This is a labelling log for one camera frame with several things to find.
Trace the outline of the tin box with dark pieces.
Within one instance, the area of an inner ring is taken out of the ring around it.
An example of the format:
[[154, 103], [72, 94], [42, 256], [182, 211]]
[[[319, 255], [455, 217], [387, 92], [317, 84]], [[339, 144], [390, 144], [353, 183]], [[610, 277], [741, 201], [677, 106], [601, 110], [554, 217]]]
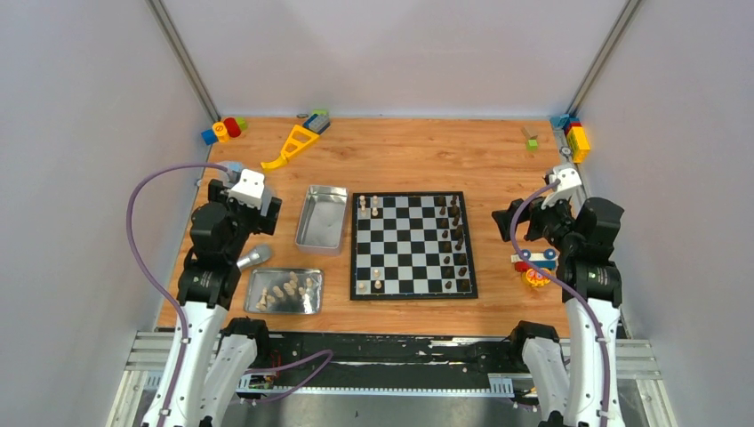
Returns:
[[328, 256], [341, 253], [348, 200], [346, 188], [309, 186], [295, 237], [301, 252]]

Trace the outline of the tin lid with light pieces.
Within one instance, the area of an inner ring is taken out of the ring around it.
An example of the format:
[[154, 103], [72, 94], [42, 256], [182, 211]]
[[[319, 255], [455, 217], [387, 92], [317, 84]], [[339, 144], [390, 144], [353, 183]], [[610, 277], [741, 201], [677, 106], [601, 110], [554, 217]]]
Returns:
[[254, 314], [314, 315], [321, 311], [324, 272], [259, 268], [252, 271], [245, 311]]

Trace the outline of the black silver chess board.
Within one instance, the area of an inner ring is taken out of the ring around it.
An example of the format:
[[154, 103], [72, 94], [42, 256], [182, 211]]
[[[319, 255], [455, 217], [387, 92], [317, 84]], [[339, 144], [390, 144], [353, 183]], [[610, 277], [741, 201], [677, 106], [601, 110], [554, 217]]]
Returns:
[[357, 192], [351, 205], [351, 300], [478, 297], [462, 192]]

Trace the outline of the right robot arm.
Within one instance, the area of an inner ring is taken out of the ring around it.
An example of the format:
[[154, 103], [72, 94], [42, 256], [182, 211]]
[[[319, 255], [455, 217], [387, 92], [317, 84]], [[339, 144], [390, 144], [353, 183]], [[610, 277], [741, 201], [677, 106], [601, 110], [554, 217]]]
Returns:
[[621, 273], [610, 257], [621, 228], [622, 207], [590, 197], [576, 215], [565, 200], [530, 205], [522, 199], [492, 212], [504, 241], [528, 222], [526, 239], [546, 239], [558, 253], [554, 281], [563, 288], [571, 330], [566, 358], [553, 326], [520, 321], [510, 335], [510, 364], [528, 371], [536, 389], [542, 426], [623, 426], [616, 372], [622, 305]]

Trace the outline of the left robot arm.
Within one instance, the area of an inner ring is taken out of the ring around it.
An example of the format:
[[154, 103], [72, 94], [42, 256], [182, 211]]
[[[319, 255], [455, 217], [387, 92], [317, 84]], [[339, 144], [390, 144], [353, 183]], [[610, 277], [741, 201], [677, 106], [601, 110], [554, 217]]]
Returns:
[[252, 234], [274, 234], [281, 204], [257, 174], [233, 185], [210, 181], [207, 203], [191, 216], [176, 331], [142, 425], [219, 426], [244, 369], [270, 361], [266, 324], [226, 317], [245, 243]]

